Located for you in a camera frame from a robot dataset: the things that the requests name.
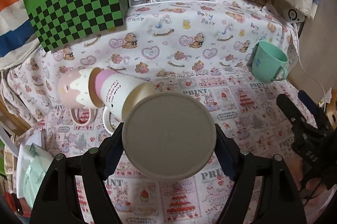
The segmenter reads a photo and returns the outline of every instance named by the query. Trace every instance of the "green cup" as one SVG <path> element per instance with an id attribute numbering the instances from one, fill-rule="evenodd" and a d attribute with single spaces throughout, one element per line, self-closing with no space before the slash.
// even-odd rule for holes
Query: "green cup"
<path id="1" fill-rule="evenodd" d="M 288 71 L 285 65 L 288 62 L 287 56 L 275 45 L 260 41 L 252 64 L 253 76 L 263 83 L 285 80 Z M 283 71 L 282 78 L 277 78 Z"/>

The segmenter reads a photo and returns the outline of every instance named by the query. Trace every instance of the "mug handle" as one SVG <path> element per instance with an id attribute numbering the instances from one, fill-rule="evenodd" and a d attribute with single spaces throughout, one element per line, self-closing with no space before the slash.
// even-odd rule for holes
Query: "mug handle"
<path id="1" fill-rule="evenodd" d="M 79 109 L 77 109 L 77 114 L 75 114 L 75 109 L 70 109 L 70 116 L 73 122 L 79 126 L 88 126 L 94 122 L 96 117 L 97 110 L 96 109 L 89 109 L 89 119 L 86 123 L 80 123 L 78 119 Z"/>
<path id="2" fill-rule="evenodd" d="M 108 107 L 105 107 L 103 110 L 103 126 L 110 135 L 114 133 L 114 129 L 110 124 L 110 110 Z"/>
<path id="3" fill-rule="evenodd" d="M 283 76 L 281 78 L 273 78 L 273 80 L 275 80 L 275 81 L 282 81 L 282 80 L 285 80 L 287 78 L 287 76 L 288 76 L 288 70 L 287 70 L 287 68 L 280 66 L 280 70 L 281 69 L 283 70 Z"/>

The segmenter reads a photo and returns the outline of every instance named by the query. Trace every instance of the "silver bolt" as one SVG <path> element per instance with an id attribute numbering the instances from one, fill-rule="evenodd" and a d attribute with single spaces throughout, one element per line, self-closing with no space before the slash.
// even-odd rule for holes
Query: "silver bolt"
<path id="1" fill-rule="evenodd" d="M 56 155 L 55 159 L 56 160 L 61 160 L 64 157 L 63 153 L 59 153 Z"/>
<path id="2" fill-rule="evenodd" d="M 241 149 L 241 150 L 240 150 L 240 153 L 242 153 L 243 155 L 248 155 L 248 154 L 249 154 L 249 151 L 246 150 L 246 149 Z"/>
<path id="3" fill-rule="evenodd" d="M 282 157 L 279 154 L 274 155 L 276 161 L 282 161 Z"/>
<path id="4" fill-rule="evenodd" d="M 98 148 L 97 147 L 92 147 L 91 149 L 89 149 L 89 153 L 90 154 L 96 154 L 98 152 Z"/>

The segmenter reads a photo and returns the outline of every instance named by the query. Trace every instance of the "pink mug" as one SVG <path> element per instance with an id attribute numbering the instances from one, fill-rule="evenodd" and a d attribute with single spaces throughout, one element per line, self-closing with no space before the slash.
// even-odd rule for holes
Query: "pink mug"
<path id="1" fill-rule="evenodd" d="M 95 92 L 95 79 L 101 68 L 84 68 L 72 70 L 61 76 L 58 83 L 58 93 L 61 103 L 70 109 L 71 119 L 80 126 L 87 126 L 95 120 L 96 109 L 104 106 Z M 80 123 L 78 110 L 89 108 L 89 119 Z"/>

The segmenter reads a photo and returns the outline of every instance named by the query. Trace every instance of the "printed tablecloth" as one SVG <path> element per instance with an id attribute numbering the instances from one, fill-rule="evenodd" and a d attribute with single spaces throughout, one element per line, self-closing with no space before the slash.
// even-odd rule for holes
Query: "printed tablecloth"
<path id="1" fill-rule="evenodd" d="M 72 69 L 112 68 L 151 81 L 160 89 L 164 88 L 162 82 L 178 73 L 217 76 L 223 68 L 240 69 L 247 65 L 260 40 L 282 49 L 289 58 L 288 67 L 297 60 L 293 27 L 272 6 L 247 0 L 133 7 L 125 26 L 100 34 L 47 54 L 37 49 L 7 77 L 3 75 L 0 90 L 9 112 L 31 125 L 41 120 L 58 104 L 58 79 Z M 189 89 L 196 87 L 193 82 L 186 84 Z"/>
<path id="2" fill-rule="evenodd" d="M 292 171 L 299 170 L 299 158 L 290 146 L 294 141 L 291 124 L 276 106 L 277 95 L 285 93 L 308 122 L 314 121 L 299 101 L 297 90 L 287 81 L 265 85 L 257 81 L 247 67 L 240 66 L 200 70 L 194 75 L 163 74 L 153 83 L 159 91 L 178 91 L 198 100 L 225 135 L 234 139 L 240 148 L 248 148 L 253 154 L 268 158 L 281 154 Z M 80 112 L 81 120 L 85 121 L 88 117 L 88 111 Z M 119 121 L 111 116 L 111 123 L 116 128 Z M 19 137 L 16 144 L 19 145 L 36 130 L 45 134 L 46 150 L 53 156 L 58 153 L 67 157 L 83 154 L 92 147 L 98 147 L 109 136 L 103 127 L 101 109 L 93 124 L 82 127 L 73 123 L 69 110 L 62 105 L 54 106 L 34 128 Z M 85 221 L 92 224 L 81 177 L 76 178 L 76 184 Z M 232 186 L 233 182 L 224 176 L 215 154 L 199 173 L 175 182 L 146 178 L 123 154 L 115 173 L 106 181 L 107 192 L 125 224 L 177 221 L 183 224 L 214 224 Z M 260 187 L 261 179 L 257 178 L 245 223 L 253 219 Z M 308 223 L 317 218 L 330 194 L 331 191 L 325 191 L 306 205 Z"/>

